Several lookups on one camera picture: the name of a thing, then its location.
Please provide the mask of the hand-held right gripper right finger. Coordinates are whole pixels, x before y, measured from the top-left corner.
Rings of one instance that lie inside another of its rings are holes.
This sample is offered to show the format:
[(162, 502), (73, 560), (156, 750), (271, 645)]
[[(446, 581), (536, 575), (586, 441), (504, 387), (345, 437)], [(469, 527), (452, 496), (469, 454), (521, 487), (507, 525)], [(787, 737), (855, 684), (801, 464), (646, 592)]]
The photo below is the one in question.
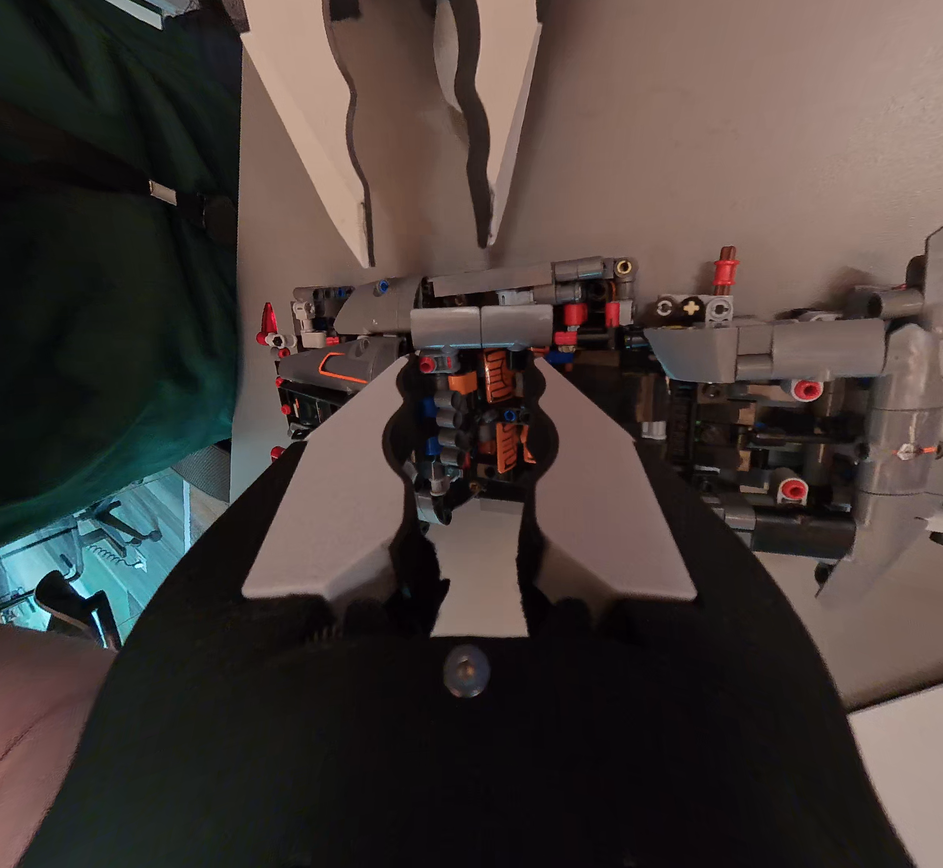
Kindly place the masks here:
[(529, 414), (518, 586), (529, 636), (563, 604), (578, 625), (619, 604), (695, 603), (690, 575), (635, 440), (536, 357), (524, 372)]

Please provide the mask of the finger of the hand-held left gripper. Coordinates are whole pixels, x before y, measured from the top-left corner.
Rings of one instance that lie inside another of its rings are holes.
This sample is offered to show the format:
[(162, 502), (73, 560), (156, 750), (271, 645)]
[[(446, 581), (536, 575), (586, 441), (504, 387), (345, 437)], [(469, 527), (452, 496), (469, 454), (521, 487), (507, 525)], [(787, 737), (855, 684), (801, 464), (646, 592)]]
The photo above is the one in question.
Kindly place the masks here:
[(357, 92), (339, 57), (329, 0), (243, 0), (243, 45), (327, 214), (375, 265), (370, 188), (353, 142)]
[(538, 0), (426, 0), (442, 96), (460, 118), (478, 248), (492, 246), (508, 199), (542, 24)]

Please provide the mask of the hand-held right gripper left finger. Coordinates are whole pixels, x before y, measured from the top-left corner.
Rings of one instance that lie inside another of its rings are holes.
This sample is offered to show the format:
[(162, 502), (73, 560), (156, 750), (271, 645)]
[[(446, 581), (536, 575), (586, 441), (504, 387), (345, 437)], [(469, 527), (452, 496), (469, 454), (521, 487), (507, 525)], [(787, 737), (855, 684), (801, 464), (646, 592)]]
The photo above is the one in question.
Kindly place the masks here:
[(405, 471), (414, 419), (400, 379), (414, 368), (395, 359), (302, 442), (242, 584), (246, 599), (316, 597), (337, 619), (377, 600), (408, 632), (432, 632), (446, 581)]

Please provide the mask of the black office chair base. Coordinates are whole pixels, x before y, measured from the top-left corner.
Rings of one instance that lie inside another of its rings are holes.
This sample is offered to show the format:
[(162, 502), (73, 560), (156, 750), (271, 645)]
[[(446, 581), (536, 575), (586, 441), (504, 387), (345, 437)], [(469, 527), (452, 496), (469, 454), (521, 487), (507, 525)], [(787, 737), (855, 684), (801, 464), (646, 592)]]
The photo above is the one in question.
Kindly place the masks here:
[(121, 504), (119, 498), (109, 497), (77, 511), (75, 518), (80, 535), (90, 538), (91, 534), (99, 531), (103, 537), (108, 537), (122, 549), (162, 540), (162, 532), (159, 528), (153, 528), (149, 532), (140, 532), (116, 514), (115, 511), (121, 507)]

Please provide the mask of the person's green shirt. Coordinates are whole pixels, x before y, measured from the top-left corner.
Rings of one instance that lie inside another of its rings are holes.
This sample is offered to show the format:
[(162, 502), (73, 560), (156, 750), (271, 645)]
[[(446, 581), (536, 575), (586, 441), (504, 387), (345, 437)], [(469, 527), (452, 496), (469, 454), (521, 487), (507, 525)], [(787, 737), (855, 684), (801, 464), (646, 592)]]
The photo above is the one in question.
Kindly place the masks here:
[(2, 543), (228, 438), (242, 46), (2, 0)]

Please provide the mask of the white stand with metal arms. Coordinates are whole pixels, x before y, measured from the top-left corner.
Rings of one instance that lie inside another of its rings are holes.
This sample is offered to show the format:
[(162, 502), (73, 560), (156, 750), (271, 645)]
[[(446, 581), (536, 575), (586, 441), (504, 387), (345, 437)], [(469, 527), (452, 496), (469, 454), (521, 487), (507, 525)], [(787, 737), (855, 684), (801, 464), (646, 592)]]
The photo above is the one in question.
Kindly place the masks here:
[(916, 866), (942, 866), (942, 686), (850, 714), (860, 754)]

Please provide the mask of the person's right forearm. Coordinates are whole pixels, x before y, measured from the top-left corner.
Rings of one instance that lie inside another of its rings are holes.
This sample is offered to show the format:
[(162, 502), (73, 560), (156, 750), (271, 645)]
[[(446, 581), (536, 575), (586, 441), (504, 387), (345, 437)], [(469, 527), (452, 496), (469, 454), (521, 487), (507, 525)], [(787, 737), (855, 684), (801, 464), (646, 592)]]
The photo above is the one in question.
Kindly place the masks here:
[(52, 806), (115, 654), (1, 627), (1, 865), (15, 866)]

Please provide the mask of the grey black lego car model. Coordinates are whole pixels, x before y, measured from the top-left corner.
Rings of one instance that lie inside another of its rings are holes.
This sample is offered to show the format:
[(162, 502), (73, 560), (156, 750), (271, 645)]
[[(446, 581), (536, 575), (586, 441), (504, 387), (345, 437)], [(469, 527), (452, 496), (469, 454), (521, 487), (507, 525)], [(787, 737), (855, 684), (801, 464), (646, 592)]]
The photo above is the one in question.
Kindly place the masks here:
[(707, 294), (648, 309), (637, 264), (588, 257), (302, 287), (275, 360), (300, 445), (395, 359), (413, 416), (422, 532), (476, 502), (524, 508), (524, 372), (547, 359), (635, 440), (653, 485), (712, 510), (752, 553), (813, 561), (823, 603), (864, 595), (921, 536), (941, 542), (941, 231), (903, 285), (838, 311), (737, 313), (736, 249)]

